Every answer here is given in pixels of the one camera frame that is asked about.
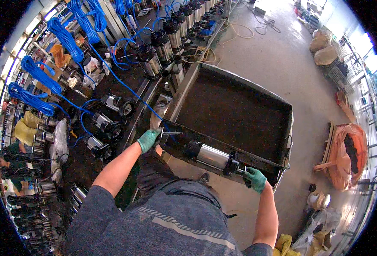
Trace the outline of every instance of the black cable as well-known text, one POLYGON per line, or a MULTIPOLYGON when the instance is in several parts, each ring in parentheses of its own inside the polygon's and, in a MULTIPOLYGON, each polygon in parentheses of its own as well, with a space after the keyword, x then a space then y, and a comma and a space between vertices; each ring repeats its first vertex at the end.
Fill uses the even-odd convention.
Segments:
POLYGON ((269 20, 266 20, 265 18, 263 18, 263 22, 261 22, 259 19, 257 19, 257 15, 254 13, 255 9, 253 8, 250 8, 248 5, 246 5, 244 2, 241 2, 243 5, 246 6, 247 9, 249 9, 253 15, 254 15, 254 18, 257 20, 258 23, 262 24, 262 25, 265 25, 265 26, 260 26, 260 27, 255 27, 255 32, 257 32, 258 34, 260 35, 265 35, 267 33, 267 28, 268 27, 271 27, 275 32, 277 33, 281 33, 281 30, 279 30, 279 28, 277 28, 274 24, 275 24, 275 20, 273 19, 269 19, 269 20), (257 28, 265 28, 265 33, 260 33, 257 28))

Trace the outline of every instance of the white plastic bag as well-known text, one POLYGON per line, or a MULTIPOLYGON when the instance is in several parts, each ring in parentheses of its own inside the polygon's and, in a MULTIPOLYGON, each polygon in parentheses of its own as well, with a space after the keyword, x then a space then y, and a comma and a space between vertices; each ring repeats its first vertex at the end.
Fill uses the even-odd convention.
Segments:
MULTIPOLYGON (((50 159, 58 159, 58 152, 56 151, 56 147, 54 144, 50 146, 49 156, 50 159)), ((59 162, 60 159, 58 159, 57 161, 52 160, 50 167, 50 172, 52 173, 52 180, 56 182, 56 184, 59 184, 62 180, 62 168, 60 167, 59 162)))
POLYGON ((69 148, 67 146, 67 126, 66 119, 63 118, 56 125, 54 145, 59 156, 60 162, 65 163, 69 157, 69 148))

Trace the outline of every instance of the forearm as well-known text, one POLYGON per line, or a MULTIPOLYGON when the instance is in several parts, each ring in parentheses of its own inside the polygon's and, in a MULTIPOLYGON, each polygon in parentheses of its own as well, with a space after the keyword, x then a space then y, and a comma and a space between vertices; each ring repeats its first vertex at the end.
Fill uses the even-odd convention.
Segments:
POLYGON ((134 142, 104 167, 94 180, 92 186, 99 185, 100 187, 107 189, 107 191, 115 197, 122 188, 131 168, 134 166, 134 163, 137 161, 141 152, 139 143, 134 142))
POLYGON ((255 222, 254 240, 252 243, 266 243, 274 248, 277 234, 278 214, 275 208, 273 188, 268 181, 266 181, 266 185, 260 197, 258 215, 255 222))
POLYGON ((27 152, 26 152, 26 148, 25 148, 25 145, 24 145, 24 144, 22 144, 22 143, 19 143, 19 149, 20 149, 20 151, 21 151, 22 153, 27 153, 27 152))

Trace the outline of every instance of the green glove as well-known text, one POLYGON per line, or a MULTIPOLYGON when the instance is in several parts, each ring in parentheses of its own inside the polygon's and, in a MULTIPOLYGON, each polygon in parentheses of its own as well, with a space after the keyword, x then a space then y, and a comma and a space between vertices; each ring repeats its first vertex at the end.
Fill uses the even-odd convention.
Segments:
POLYGON ((247 167, 247 171, 243 172, 242 175, 251 182, 251 187, 255 191, 260 194, 263 192, 267 178, 261 173, 261 171, 252 167, 247 167))
POLYGON ((152 147, 155 143, 155 139, 161 133, 161 128, 157 130, 147 130, 137 142, 140 144, 141 147, 141 154, 146 153, 149 151, 150 147, 152 147))

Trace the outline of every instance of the yellow bag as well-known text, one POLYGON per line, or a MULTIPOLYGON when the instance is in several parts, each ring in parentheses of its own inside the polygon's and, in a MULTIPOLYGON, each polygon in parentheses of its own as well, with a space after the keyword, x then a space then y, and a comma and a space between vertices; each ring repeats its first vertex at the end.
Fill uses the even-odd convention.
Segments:
POLYGON ((15 126, 15 137, 25 143, 28 146, 33 145, 33 137, 36 134, 36 129, 32 129, 26 126, 23 118, 20 119, 15 126))
POLYGON ((275 243, 273 256, 301 256, 299 252, 290 250, 292 236, 281 234, 275 243))
POLYGON ((38 118, 36 115, 31 113, 30 111, 25 112, 25 116, 23 117, 24 123, 29 127, 36 129, 38 123, 42 123, 41 119, 38 118))

